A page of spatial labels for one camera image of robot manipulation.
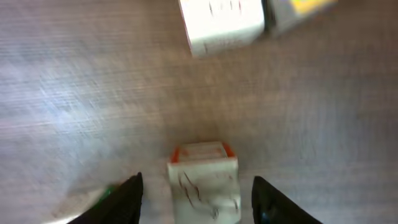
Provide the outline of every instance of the yellow label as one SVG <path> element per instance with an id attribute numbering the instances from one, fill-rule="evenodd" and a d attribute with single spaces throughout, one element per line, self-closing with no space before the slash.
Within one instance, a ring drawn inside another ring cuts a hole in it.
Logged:
<path id="1" fill-rule="evenodd" d="M 290 0 L 294 9 L 299 14 L 306 14 L 335 0 Z"/>

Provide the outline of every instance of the yellow sticker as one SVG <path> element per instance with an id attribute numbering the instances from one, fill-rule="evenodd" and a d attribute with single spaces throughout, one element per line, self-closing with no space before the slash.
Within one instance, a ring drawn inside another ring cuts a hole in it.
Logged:
<path id="1" fill-rule="evenodd" d="M 294 9 L 299 14 L 306 14 L 335 0 L 290 0 Z"/>

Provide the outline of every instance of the wood grain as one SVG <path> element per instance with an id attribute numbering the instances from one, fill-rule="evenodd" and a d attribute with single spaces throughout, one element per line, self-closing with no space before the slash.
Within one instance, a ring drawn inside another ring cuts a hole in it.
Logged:
<path id="1" fill-rule="evenodd" d="M 192 58 L 178 2 L 0 0 L 1 223 L 144 174 L 141 223 L 173 223 L 174 146 L 239 157 L 324 223 L 398 222 L 395 0 L 345 0 L 277 39 Z"/>

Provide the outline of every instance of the wooden surface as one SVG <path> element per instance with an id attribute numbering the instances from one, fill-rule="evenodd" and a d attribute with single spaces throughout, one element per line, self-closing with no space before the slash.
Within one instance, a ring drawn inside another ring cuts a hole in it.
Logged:
<path id="1" fill-rule="evenodd" d="M 278 39 L 190 56 L 175 0 L 0 0 L 1 223 L 142 171 L 173 223 L 174 146 L 239 157 L 324 223 L 398 223 L 398 1 L 345 0 Z"/>

